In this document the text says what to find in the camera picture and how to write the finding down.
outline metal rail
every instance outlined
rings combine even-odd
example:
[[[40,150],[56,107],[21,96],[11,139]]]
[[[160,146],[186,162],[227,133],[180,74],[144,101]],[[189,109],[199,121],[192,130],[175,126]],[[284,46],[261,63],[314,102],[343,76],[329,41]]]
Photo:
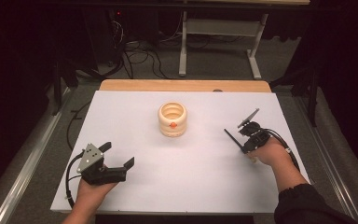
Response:
[[[64,103],[66,105],[69,101],[70,96],[72,96],[72,92],[69,91],[69,88],[66,88],[64,94]],[[24,191],[27,189],[29,182],[36,170],[37,164],[40,161],[40,158],[45,151],[46,145],[48,144],[48,140],[51,137],[60,117],[62,115],[62,111],[59,111],[57,115],[52,116],[48,121],[48,127],[44,131],[43,135],[40,137],[40,141],[34,146],[31,151],[28,160],[23,165],[19,175],[17,176],[16,181],[11,187],[9,193],[7,194],[4,202],[0,207],[0,224],[8,223],[11,215],[16,209]]]
[[[304,101],[296,97],[295,98],[296,105],[298,106],[299,110],[301,111],[301,115],[303,116],[304,120],[307,122],[308,128],[312,134],[315,143],[318,146],[318,152],[323,160],[324,169],[330,179],[330,182],[333,186],[334,191],[341,203],[341,206],[345,212],[350,217],[353,217],[358,222],[358,211],[357,208],[351,198],[350,193],[348,192],[347,186],[345,185],[344,181],[342,180],[336,165],[333,163],[327,148],[324,145],[322,137],[319,135],[318,130],[312,126],[310,120],[307,116],[307,107]]]

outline black sleeve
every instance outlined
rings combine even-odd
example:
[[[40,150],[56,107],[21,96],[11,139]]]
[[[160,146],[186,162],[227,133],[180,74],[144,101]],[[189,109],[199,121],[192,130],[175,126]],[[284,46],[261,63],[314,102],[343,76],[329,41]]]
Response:
[[[323,223],[355,224],[348,217],[328,206],[324,198],[309,184],[297,185],[279,194],[279,203],[275,209],[277,224]]]

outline white metal stand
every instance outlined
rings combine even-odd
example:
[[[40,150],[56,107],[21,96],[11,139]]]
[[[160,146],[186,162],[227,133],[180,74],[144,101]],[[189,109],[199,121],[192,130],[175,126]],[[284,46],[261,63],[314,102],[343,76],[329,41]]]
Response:
[[[186,76],[187,34],[199,35],[241,35],[255,38],[252,49],[247,50],[249,64],[251,65],[254,79],[261,79],[260,71],[255,60],[255,53],[260,44],[261,35],[266,26],[269,14],[263,14],[260,21],[220,21],[220,20],[199,20],[188,19],[187,12],[183,12],[182,48],[179,61],[179,76]]]

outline metal frame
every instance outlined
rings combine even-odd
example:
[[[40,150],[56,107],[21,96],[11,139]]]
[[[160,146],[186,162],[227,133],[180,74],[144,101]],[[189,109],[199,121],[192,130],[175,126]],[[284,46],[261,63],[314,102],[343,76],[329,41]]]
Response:
[[[186,76],[187,65],[187,34],[207,35],[242,35],[254,37],[254,45],[247,49],[247,57],[251,65],[254,79],[262,79],[255,60],[255,53],[260,44],[269,14],[263,14],[260,21],[220,21],[220,20],[190,20],[187,12],[183,12],[182,47],[179,58],[179,76]]]
[[[319,135],[318,130],[313,127],[308,119],[308,112],[305,102],[300,97],[295,97],[295,102],[298,109],[301,111],[301,115],[303,116],[304,120],[307,122],[307,125],[310,129],[313,139],[318,146],[319,155],[322,158],[324,169],[330,179],[330,182],[336,192],[337,198],[341,203],[341,206],[345,212],[350,217],[353,217],[358,222],[358,211],[356,205],[354,204],[350,193],[348,192],[347,186],[345,185],[344,181],[342,180],[339,171],[336,168],[336,165],[333,163],[327,148],[324,145],[324,142]]]
[[[72,91],[69,88],[66,88],[65,92],[63,93],[63,104],[66,105],[69,101],[70,96],[72,96]],[[8,223],[11,215],[13,214],[14,210],[16,209],[20,199],[28,187],[28,184],[31,181],[31,178],[36,170],[37,164],[42,157],[46,145],[48,144],[48,140],[53,134],[53,131],[60,120],[62,115],[62,111],[59,110],[55,116],[51,116],[48,121],[48,127],[45,129],[43,134],[40,136],[40,141],[37,143],[36,146],[31,151],[30,156],[28,157],[27,161],[23,165],[17,179],[15,180],[13,186],[11,187],[9,193],[7,194],[4,202],[0,207],[0,224]]]

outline metal leg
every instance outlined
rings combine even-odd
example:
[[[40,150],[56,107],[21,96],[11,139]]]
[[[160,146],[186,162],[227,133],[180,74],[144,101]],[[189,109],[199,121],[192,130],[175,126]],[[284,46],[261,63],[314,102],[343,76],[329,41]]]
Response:
[[[316,97],[318,94],[318,73],[316,71],[312,72],[310,80],[310,98],[308,102],[308,118],[313,127],[316,127],[315,121],[315,110],[316,110]]]
[[[263,34],[264,27],[266,26],[267,17],[269,14],[263,14],[261,17],[260,25],[257,29],[257,34],[255,35],[255,43],[252,49],[248,49],[248,59],[249,64],[251,65],[252,73],[254,79],[261,79],[260,71],[258,70],[257,62],[255,61],[255,53],[257,52],[258,45],[260,44],[261,35]]]
[[[53,116],[56,116],[61,109],[62,105],[62,92],[61,92],[61,76],[60,76],[60,64],[56,62],[54,64],[53,80],[54,80],[54,110]]]
[[[180,51],[180,60],[179,60],[179,76],[186,76],[186,64],[187,64],[187,49],[186,49],[186,37],[187,37],[187,12],[183,12],[183,22],[182,22],[182,48]]]

